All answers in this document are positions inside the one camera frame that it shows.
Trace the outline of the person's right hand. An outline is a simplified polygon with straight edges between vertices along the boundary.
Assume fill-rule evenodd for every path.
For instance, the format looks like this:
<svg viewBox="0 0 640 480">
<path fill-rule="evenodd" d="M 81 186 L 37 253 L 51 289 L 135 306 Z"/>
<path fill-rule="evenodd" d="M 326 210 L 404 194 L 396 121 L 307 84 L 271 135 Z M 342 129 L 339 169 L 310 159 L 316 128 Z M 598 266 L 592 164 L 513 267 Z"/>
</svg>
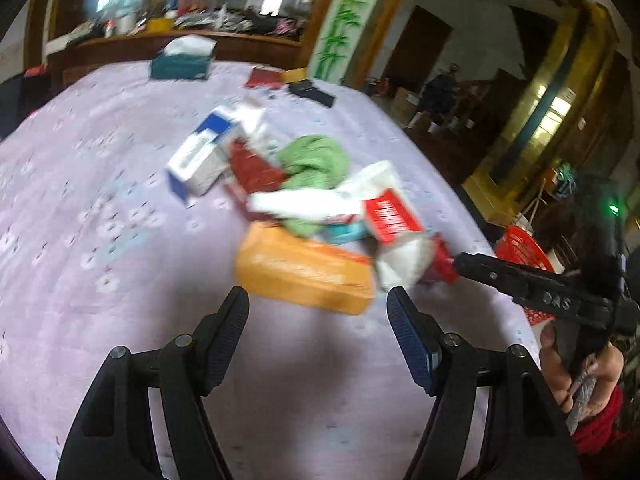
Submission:
<svg viewBox="0 0 640 480">
<path fill-rule="evenodd" d="M 579 424 L 599 415 L 610 402 L 622 376 L 624 356 L 610 342 L 598 354 L 590 354 L 573 376 L 558 352 L 558 336 L 553 322 L 540 333 L 541 373 L 561 411 Z"/>
</svg>

